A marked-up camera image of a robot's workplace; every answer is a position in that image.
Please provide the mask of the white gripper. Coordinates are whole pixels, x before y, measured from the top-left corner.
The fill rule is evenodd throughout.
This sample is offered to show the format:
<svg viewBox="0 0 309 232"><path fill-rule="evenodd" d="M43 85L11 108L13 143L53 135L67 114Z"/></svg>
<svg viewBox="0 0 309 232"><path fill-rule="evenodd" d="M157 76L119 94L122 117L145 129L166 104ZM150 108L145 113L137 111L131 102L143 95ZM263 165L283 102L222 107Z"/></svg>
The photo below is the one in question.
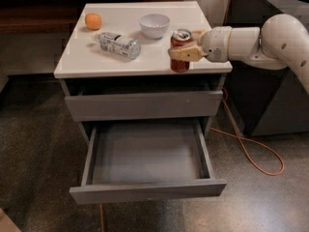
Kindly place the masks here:
<svg viewBox="0 0 309 232"><path fill-rule="evenodd" d="M201 38L202 48L198 45L189 47L174 47L168 50L169 56L177 61L198 62L206 57L211 62L224 63L228 61L229 38L232 33L230 26L214 27L205 30L191 31L193 38Z"/></svg>

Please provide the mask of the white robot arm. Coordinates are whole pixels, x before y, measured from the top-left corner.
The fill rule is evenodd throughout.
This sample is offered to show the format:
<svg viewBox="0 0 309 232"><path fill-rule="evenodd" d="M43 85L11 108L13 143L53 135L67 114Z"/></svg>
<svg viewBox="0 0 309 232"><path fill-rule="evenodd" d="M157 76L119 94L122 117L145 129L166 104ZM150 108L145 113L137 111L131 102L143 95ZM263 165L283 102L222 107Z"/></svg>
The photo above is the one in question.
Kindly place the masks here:
<svg viewBox="0 0 309 232"><path fill-rule="evenodd" d="M270 17L262 27L220 26L196 31L193 41L168 50L173 60L241 61L263 70L292 70L309 93L309 32L289 14Z"/></svg>

